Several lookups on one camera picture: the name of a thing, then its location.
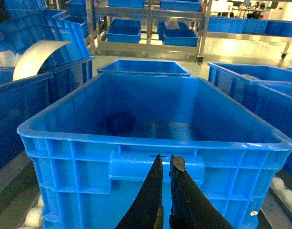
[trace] white wall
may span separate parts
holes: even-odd
[[[292,2],[279,2],[277,8],[271,10],[269,19],[292,21]]]

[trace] caster wheel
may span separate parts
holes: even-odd
[[[203,57],[197,57],[197,64],[201,65],[203,63]]]

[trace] person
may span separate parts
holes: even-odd
[[[259,2],[256,2],[256,4],[252,7],[253,10],[259,10]],[[249,19],[259,19],[260,18],[260,12],[254,11],[253,13],[248,13],[247,18]]]

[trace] shelf post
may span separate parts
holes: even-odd
[[[94,24],[93,24],[94,18],[93,18],[92,0],[85,0],[85,4],[87,7],[90,50],[91,50],[91,55],[94,56],[95,55],[95,43],[94,43]]]

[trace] metal rack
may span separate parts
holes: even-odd
[[[146,43],[124,43],[124,42],[108,42],[106,41],[106,32],[101,34],[99,22],[96,22],[97,28],[97,53],[103,52],[137,52],[143,57],[150,57],[155,55],[158,57],[171,58],[171,59],[187,59],[196,60],[197,49],[196,47],[183,47],[183,46],[170,46],[170,45],[155,45],[151,44],[153,31],[153,20],[167,21],[176,18],[177,21],[185,21],[191,23],[191,28],[196,29],[197,22],[203,18],[202,12],[189,12],[189,11],[174,11],[174,10],[161,10],[159,3],[154,0],[149,0],[145,8],[119,8],[108,7],[107,0],[102,3],[95,1],[97,15],[107,17],[107,28],[110,25],[111,17],[120,18],[134,18],[139,20],[147,20],[147,29],[142,33],[147,34]]]
[[[124,42],[108,42],[106,41],[106,31],[102,32],[99,27],[99,20],[96,21],[96,32],[90,33],[90,39],[93,40],[97,36],[98,48],[97,54],[112,54],[112,55],[129,55],[139,57],[152,57],[152,58],[166,58],[166,59],[182,59],[194,60],[198,64],[202,64],[204,58],[204,49],[206,38],[222,38],[222,39],[236,39],[246,41],[262,41],[262,42],[285,42],[285,48],[282,52],[281,58],[284,59],[287,55],[288,48],[292,43],[291,37],[280,36],[266,36],[254,34],[236,34],[236,33],[223,33],[223,32],[208,32],[209,20],[211,17],[211,5],[213,0],[206,0],[204,2],[203,12],[189,12],[189,11],[174,11],[174,10],[161,10],[160,4],[157,0],[149,0],[145,8],[119,8],[108,7],[107,0],[98,3],[94,1],[97,16],[104,16],[107,18],[105,28],[110,25],[111,17],[131,18],[139,20],[147,20],[147,29],[142,33],[147,34],[146,43],[124,43]],[[285,2],[292,2],[292,0],[281,0]],[[91,0],[86,0],[87,10],[90,18],[89,28],[92,28],[91,18]],[[167,21],[169,19],[176,19],[177,21],[191,22],[191,29],[196,32],[197,23],[202,21],[204,28],[198,32],[198,42],[195,47],[183,46],[169,46],[169,45],[156,45],[152,44],[152,34],[156,31],[153,29],[153,20]],[[91,42],[91,52],[95,53],[95,45]]]
[[[211,4],[213,0],[204,2],[205,24],[204,29],[199,31],[198,37],[198,54],[197,63],[202,64],[204,58],[204,47],[206,38],[223,38],[223,39],[236,39],[246,41],[262,41],[262,42],[285,42],[285,48],[282,52],[281,58],[284,59],[287,55],[287,51],[292,43],[292,37],[280,37],[280,36],[266,36],[266,35],[254,35],[254,34],[237,34],[237,33],[223,33],[223,32],[208,32],[209,20],[211,16]],[[283,2],[292,2],[292,0],[281,0]]]

